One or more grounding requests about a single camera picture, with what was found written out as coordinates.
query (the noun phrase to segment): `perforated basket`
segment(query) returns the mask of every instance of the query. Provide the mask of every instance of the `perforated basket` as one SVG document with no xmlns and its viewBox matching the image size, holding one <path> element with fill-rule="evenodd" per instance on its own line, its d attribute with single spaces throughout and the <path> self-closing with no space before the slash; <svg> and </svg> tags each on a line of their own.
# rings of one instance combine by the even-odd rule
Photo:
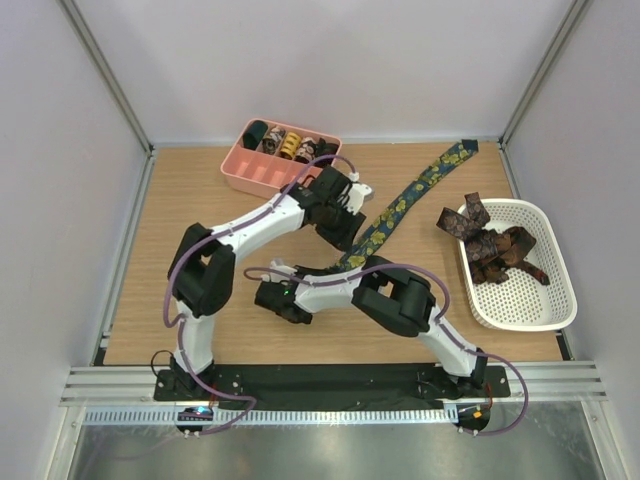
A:
<svg viewBox="0 0 640 480">
<path fill-rule="evenodd" d="M 520 332 L 558 330 L 569 325 L 576 317 L 576 297 L 547 216 L 523 200 L 493 198 L 482 199 L 482 203 L 491 216 L 486 229 L 503 232 L 509 227 L 521 226 L 536 238 L 536 245 L 525 260 L 541 268 L 551 284 L 541 285 L 523 271 L 511 268 L 507 271 L 509 280 L 500 285 L 475 285 L 464 243 L 459 242 L 467 295 L 475 319 L 485 327 Z M 465 205 L 458 209 L 463 215 L 465 211 Z"/>
</svg>

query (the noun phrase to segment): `wooden tabletop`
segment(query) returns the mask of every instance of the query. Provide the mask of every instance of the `wooden tabletop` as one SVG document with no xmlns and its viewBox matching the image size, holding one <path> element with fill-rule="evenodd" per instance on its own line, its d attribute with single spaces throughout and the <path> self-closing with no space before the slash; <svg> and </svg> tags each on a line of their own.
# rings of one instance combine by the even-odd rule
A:
<svg viewBox="0 0 640 480">
<path fill-rule="evenodd" d="M 375 197 L 363 209 L 371 221 L 450 144 L 346 145 L 343 154 L 371 185 Z M 173 350 L 176 330 L 163 326 L 162 299 L 167 269 L 185 229 L 225 223 L 265 199 L 231 189 L 220 173 L 228 148 L 176 148 L 160 151 L 116 313 L 105 364 L 148 364 L 154 352 Z M 456 241 L 435 223 L 443 207 L 457 209 L 466 193 L 511 197 L 498 149 L 481 143 L 480 152 L 428 192 L 396 228 L 378 254 L 397 263 L 432 270 L 449 286 L 447 318 L 486 352 L 514 361 L 560 360 L 554 332 L 515 333 L 481 326 L 471 315 Z M 258 284 L 240 273 L 268 266 L 281 257 L 288 265 L 323 268 L 340 252 L 311 227 L 287 234 L 254 252 L 236 269 L 233 295 L 218 313 L 214 358 L 218 363 L 399 363 L 435 362 L 415 338 L 392 335 L 355 308 L 324 311 L 311 325 L 293 325 L 254 305 Z M 442 304 L 442 295 L 436 297 Z"/>
</svg>

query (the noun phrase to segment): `dark brown cloth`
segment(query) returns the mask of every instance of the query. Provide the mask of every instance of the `dark brown cloth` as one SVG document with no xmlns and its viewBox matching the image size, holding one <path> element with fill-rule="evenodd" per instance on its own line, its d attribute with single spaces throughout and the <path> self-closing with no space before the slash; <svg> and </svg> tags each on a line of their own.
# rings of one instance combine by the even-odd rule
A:
<svg viewBox="0 0 640 480">
<path fill-rule="evenodd" d="M 473 283 L 499 284 L 509 279 L 506 270 L 518 268 L 542 285 L 549 285 L 547 274 L 524 259 L 536 244 L 533 235 L 523 227 L 511 227 L 502 233 L 485 230 L 490 217 L 480 195 L 470 193 L 465 200 L 468 217 L 444 208 L 436 225 L 464 242 Z"/>
</svg>

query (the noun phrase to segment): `white wall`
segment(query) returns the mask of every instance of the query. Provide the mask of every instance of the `white wall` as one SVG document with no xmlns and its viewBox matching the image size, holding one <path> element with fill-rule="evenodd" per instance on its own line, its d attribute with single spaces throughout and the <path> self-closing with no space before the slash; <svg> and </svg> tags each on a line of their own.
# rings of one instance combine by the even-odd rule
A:
<svg viewBox="0 0 640 480">
<path fill-rule="evenodd" d="M 501 134 L 569 0 L 79 0 L 153 142 Z"/>
<path fill-rule="evenodd" d="M 0 3 L 0 476 L 43 478 L 144 155 L 56 2 Z"/>
<path fill-rule="evenodd" d="M 595 1 L 510 145 L 525 199 L 549 215 L 578 298 L 570 329 L 640 451 L 640 3 Z"/>
</svg>

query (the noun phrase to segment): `pink box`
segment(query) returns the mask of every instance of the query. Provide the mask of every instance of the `pink box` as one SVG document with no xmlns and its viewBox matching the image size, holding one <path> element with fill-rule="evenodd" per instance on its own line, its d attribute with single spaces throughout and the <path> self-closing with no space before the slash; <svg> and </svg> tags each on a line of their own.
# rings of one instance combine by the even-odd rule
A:
<svg viewBox="0 0 640 480">
<path fill-rule="evenodd" d="M 300 138 L 311 137 L 315 142 L 322 137 L 327 143 L 335 143 L 338 145 L 337 153 L 340 153 L 340 150 L 342 150 L 342 141 L 338 137 L 314 132 L 312 130 L 305 130 L 280 122 L 264 120 L 262 118 L 250 120 L 245 128 L 242 129 L 242 133 L 256 120 L 265 122 L 269 126 L 269 129 L 278 125 L 284 128 L 287 133 L 296 133 Z M 244 148 L 242 146 L 242 133 L 220 166 L 220 171 L 226 177 L 227 183 L 232 188 L 259 197 L 271 198 L 283 186 L 290 183 L 305 167 L 302 163 L 287 160 L 286 158 L 279 157 L 277 154 L 267 155 L 257 150 Z M 316 177 L 320 172 L 320 168 L 311 167 L 309 175 Z"/>
</svg>

